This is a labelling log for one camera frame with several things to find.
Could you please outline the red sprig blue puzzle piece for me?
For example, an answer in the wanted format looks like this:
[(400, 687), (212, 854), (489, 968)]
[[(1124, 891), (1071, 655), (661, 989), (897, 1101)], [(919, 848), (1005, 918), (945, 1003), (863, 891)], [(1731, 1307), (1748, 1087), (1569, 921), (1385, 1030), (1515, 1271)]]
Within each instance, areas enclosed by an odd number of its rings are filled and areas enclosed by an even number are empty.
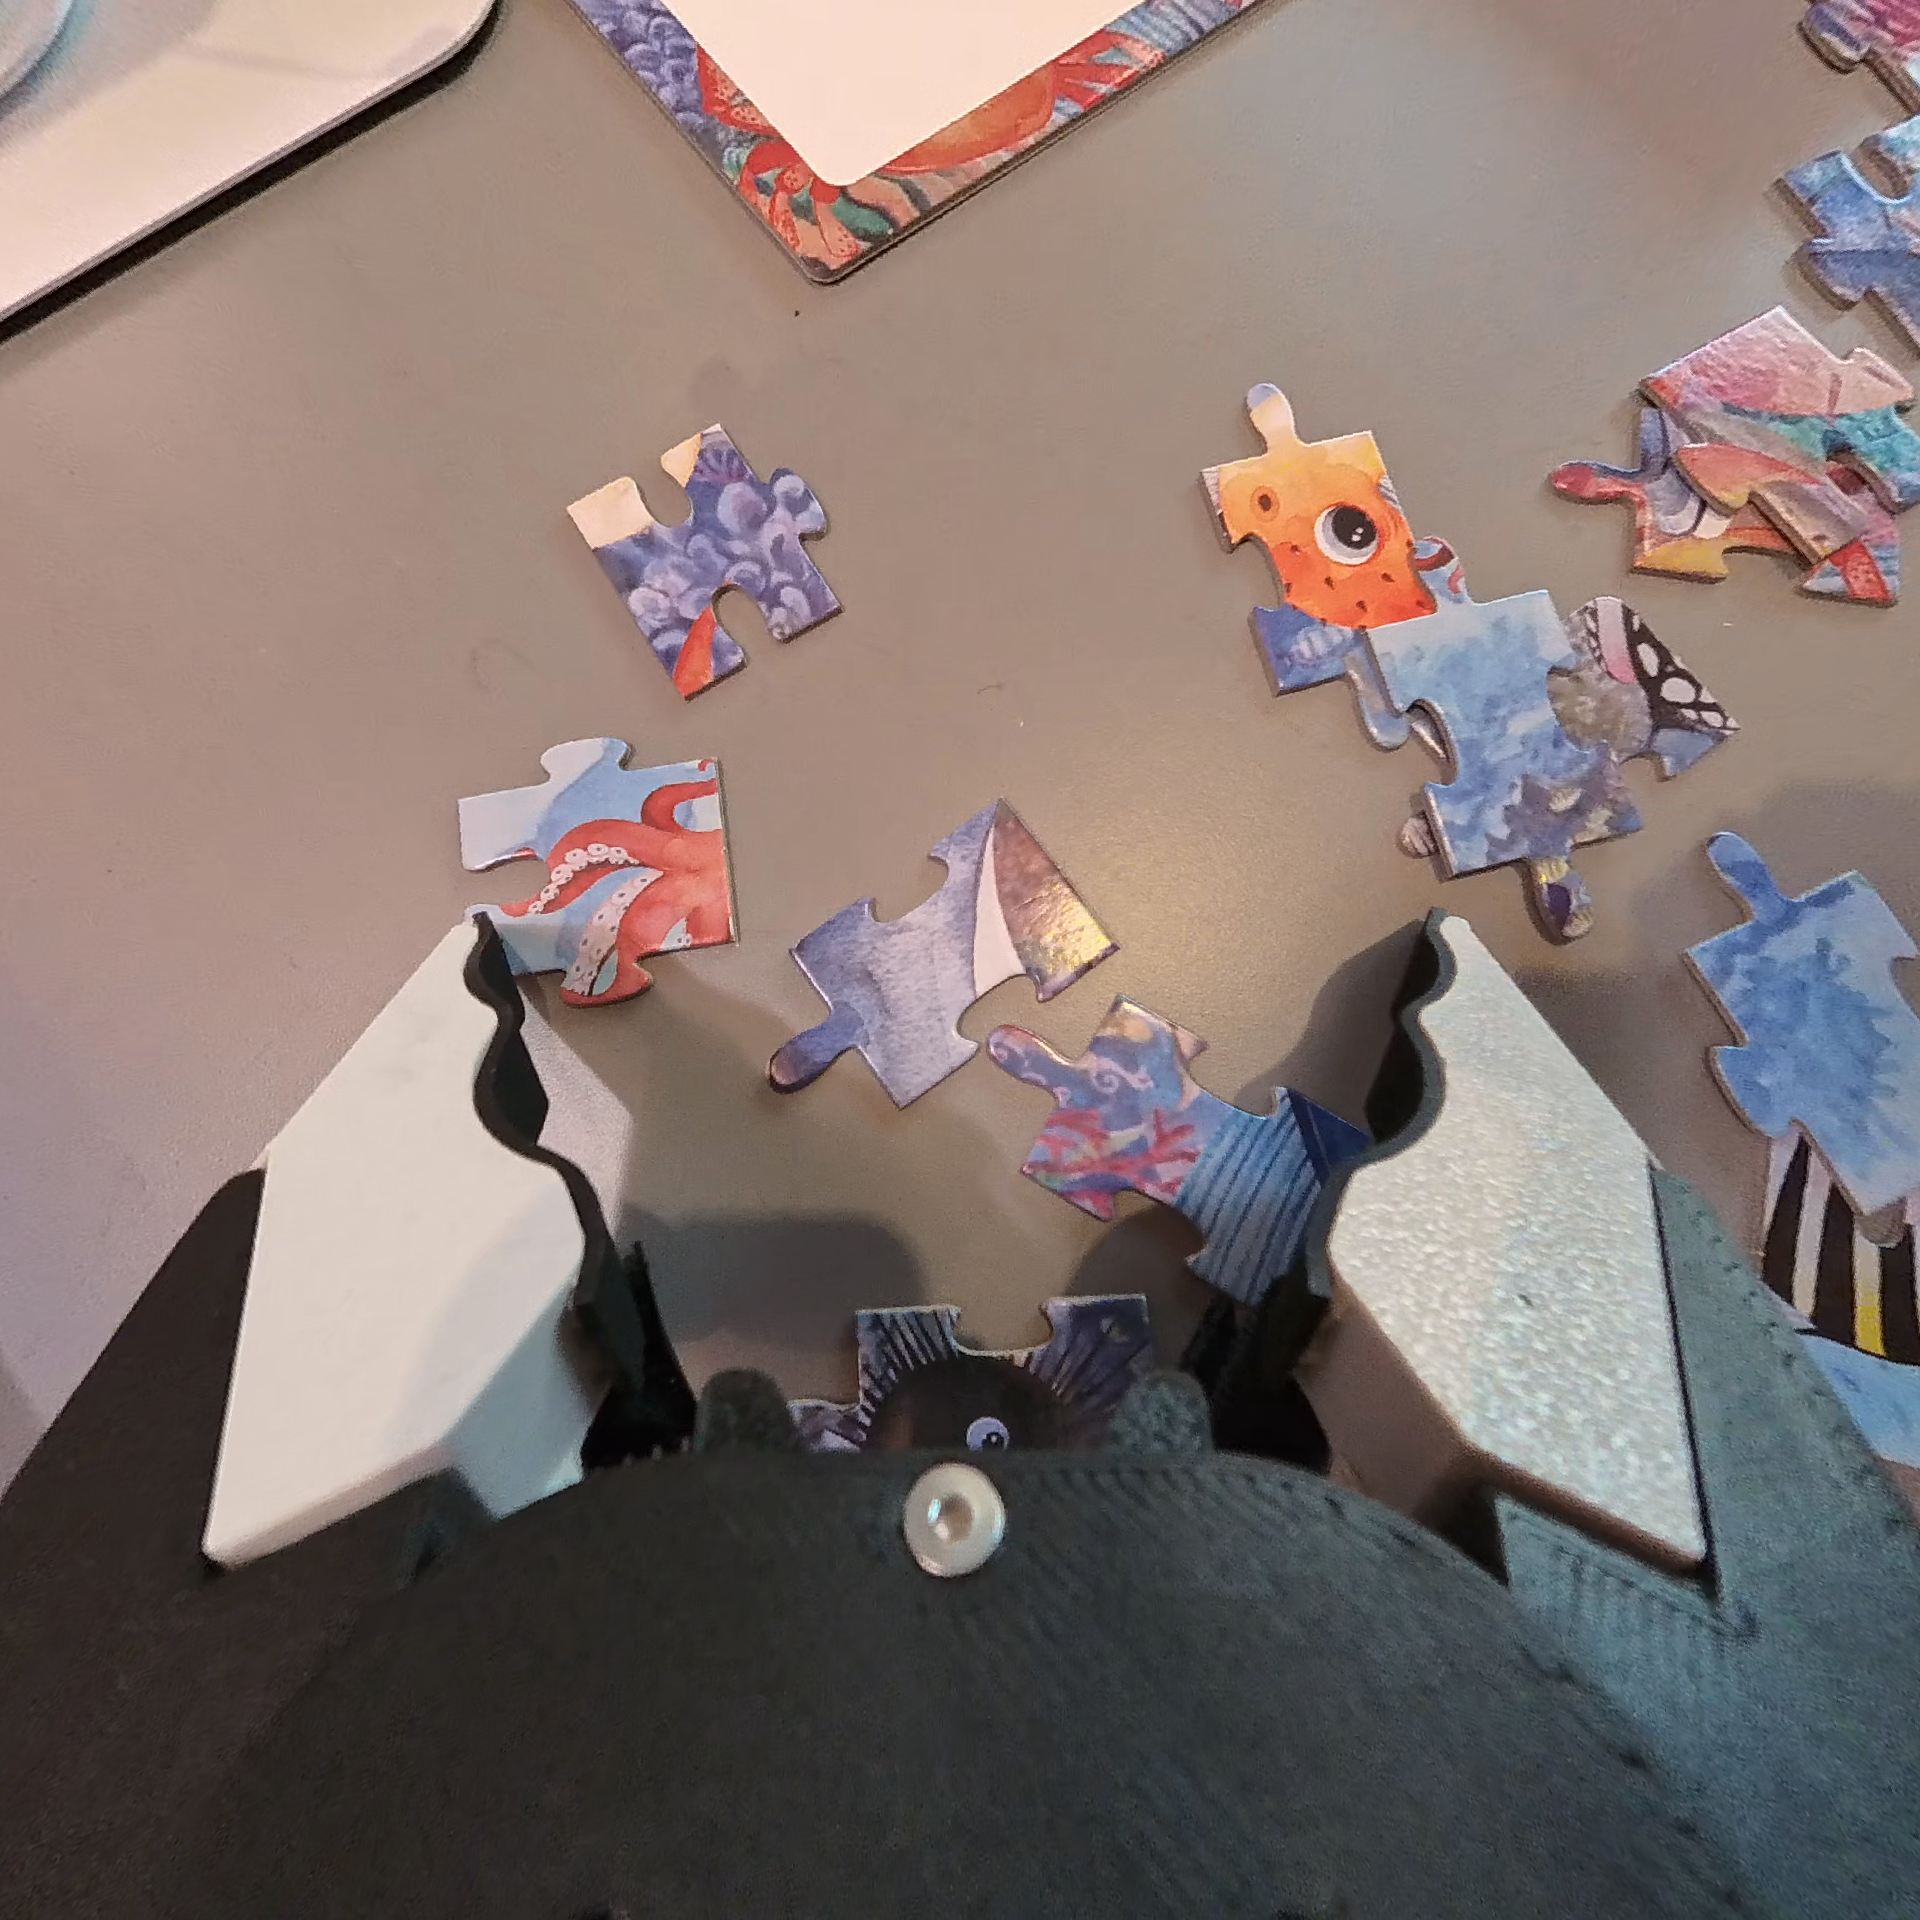
[(1192, 1271), (1260, 1307), (1295, 1265), (1320, 1192), (1372, 1138), (1289, 1087), (1267, 1112), (1211, 1095), (1189, 1072), (1205, 1047), (1130, 998), (1072, 1059), (1013, 1024), (988, 1034), (996, 1066), (1053, 1098), (1023, 1175), (1101, 1219), (1127, 1191), (1179, 1211), (1202, 1235)]

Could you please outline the puzzle frame board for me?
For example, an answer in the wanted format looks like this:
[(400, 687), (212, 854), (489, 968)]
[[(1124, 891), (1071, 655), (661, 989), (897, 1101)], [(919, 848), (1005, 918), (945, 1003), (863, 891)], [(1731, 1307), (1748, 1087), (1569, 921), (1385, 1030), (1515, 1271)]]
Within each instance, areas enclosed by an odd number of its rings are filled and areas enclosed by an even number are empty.
[(833, 286), (1258, 2), (577, 2), (784, 257)]

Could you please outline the pale blue clownfish-tab puzzle piece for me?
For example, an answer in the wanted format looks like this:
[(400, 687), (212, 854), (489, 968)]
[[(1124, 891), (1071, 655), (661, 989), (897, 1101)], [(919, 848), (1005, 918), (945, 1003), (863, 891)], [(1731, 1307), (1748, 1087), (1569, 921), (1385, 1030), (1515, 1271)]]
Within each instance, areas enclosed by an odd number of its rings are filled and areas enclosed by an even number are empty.
[(1573, 849), (1637, 831), (1613, 746), (1564, 730), (1552, 674), (1578, 670), (1579, 649), (1548, 592), (1439, 609), (1367, 633), (1385, 698), (1427, 707), (1453, 777), (1425, 785), (1425, 817), (1449, 878), (1499, 865), (1525, 871), (1543, 927), (1560, 941), (1593, 926), (1593, 896)]

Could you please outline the black white spotted puzzle piece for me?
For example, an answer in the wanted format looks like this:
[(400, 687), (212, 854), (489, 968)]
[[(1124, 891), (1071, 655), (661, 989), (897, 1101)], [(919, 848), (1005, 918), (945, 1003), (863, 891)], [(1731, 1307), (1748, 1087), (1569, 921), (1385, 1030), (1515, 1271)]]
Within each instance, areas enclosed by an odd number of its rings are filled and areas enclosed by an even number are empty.
[(1651, 758), (1676, 779), (1738, 733), (1738, 719), (1623, 598), (1591, 598), (1565, 627), (1575, 664), (1549, 672), (1548, 693), (1575, 743)]

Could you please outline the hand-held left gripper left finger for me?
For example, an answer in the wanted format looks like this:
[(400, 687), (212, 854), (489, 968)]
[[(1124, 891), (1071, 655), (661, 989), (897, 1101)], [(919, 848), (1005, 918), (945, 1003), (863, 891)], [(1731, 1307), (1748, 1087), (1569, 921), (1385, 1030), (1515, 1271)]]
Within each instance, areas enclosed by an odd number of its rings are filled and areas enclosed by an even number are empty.
[(689, 1437), (652, 1281), (543, 1142), (521, 1029), (503, 941), (465, 921), (266, 1147), (212, 1562), (441, 1477), (503, 1518)]

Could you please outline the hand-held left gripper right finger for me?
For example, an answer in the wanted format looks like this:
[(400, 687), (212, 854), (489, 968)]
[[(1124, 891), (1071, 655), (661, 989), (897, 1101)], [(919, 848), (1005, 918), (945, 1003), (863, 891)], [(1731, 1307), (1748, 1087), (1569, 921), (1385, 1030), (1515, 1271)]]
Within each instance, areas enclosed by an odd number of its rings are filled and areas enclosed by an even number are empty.
[(1211, 1378), (1213, 1440), (1336, 1470), (1488, 1566), (1509, 1498), (1701, 1573), (1653, 1157), (1459, 914), (1412, 941), (1365, 1110)]

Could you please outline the red white banded puzzle piece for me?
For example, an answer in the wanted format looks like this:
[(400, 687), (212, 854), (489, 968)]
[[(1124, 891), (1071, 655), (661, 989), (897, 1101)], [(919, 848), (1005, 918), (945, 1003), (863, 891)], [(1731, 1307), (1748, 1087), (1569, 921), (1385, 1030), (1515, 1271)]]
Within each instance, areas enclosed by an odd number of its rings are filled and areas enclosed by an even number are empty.
[(1785, 553), (1785, 534), (1754, 507), (1720, 512), (1695, 490), (1676, 461), (1688, 437), (1655, 403), (1639, 409), (1639, 458), (1632, 465), (1570, 461), (1552, 469), (1554, 494), (1600, 504), (1625, 502), (1635, 512), (1635, 571), (1717, 583), (1725, 578), (1725, 553)]

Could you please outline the orange green puzzle piece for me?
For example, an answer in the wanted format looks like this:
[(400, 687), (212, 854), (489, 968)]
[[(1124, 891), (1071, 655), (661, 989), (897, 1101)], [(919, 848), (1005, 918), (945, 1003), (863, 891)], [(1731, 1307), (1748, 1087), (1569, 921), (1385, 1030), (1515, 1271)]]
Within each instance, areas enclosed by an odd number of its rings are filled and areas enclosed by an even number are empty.
[(1676, 461), (1695, 490), (1764, 513), (1810, 563), (1809, 592), (1897, 603), (1917, 440), (1914, 385), (1889, 360), (1835, 353), (1775, 305), (1644, 374), (1639, 394), (1688, 437)]

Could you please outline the bright blue blotchy puzzle piece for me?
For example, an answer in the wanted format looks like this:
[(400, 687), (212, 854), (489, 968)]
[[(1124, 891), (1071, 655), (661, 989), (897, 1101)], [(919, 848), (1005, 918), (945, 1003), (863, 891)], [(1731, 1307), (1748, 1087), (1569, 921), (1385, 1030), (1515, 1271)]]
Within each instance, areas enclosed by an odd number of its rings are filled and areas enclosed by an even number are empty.
[(1847, 871), (1789, 896), (1738, 831), (1705, 846), (1746, 918), (1688, 949), (1738, 1041), (1713, 1066), (1764, 1138), (1803, 1133), (1864, 1216), (1917, 1186), (1917, 1016), (1892, 968), (1915, 941)]

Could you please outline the orange pufferfish puzzle piece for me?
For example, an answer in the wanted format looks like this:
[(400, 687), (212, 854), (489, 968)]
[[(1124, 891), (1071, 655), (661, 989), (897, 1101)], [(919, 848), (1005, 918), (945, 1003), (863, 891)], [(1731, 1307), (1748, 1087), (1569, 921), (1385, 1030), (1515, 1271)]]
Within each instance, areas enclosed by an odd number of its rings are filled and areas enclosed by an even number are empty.
[(1385, 698), (1370, 634), (1463, 595), (1453, 547), (1409, 527), (1375, 433), (1300, 439), (1289, 397), (1263, 382), (1245, 411), (1265, 453), (1202, 470), (1221, 541), (1258, 541), (1280, 600), (1251, 625), (1276, 693), (1347, 681), (1385, 746), (1412, 730)]

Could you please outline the pile of loose puzzle pieces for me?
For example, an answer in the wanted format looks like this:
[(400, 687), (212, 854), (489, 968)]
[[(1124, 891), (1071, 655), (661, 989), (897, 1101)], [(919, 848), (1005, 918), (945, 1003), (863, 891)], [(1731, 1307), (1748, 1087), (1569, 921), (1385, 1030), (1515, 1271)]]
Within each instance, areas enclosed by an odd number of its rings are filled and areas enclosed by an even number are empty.
[[(661, 465), (689, 495), (684, 518), (655, 517), (628, 475), (581, 495), (567, 517), (676, 695), (690, 698), (746, 664), (715, 611), (723, 594), (751, 595), (780, 639), (836, 611), (804, 545), (827, 513), (795, 470), (759, 472), (720, 423), (669, 447)], [(1409, 737), (1448, 746), (1427, 707), (1409, 714)], [(556, 971), (575, 1005), (643, 991), (644, 952), (725, 941), (733, 930), (714, 762), (627, 774), (620, 754), (615, 741), (561, 746), (544, 757), (546, 783), (459, 805), (467, 869), (543, 859), (539, 894), (473, 917), (507, 938), (517, 971)], [(1439, 859), (1425, 801), (1401, 846)], [(995, 982), (1029, 975), (1052, 997), (1114, 950), (1003, 801), (933, 854), (949, 882), (915, 914), (876, 921), (859, 901), (792, 950), (827, 1016), (776, 1050), (772, 1087), (804, 1087), (858, 1050), (904, 1106), (975, 1054), (957, 1021)], [(1868, 1443), (1915, 1478), (1915, 1191), (1864, 1216), (1803, 1133), (1767, 1138), (1763, 1274)], [(1211, 1368), (1209, 1339), (1233, 1341), (1255, 1309), (1219, 1295), (1193, 1366)]]

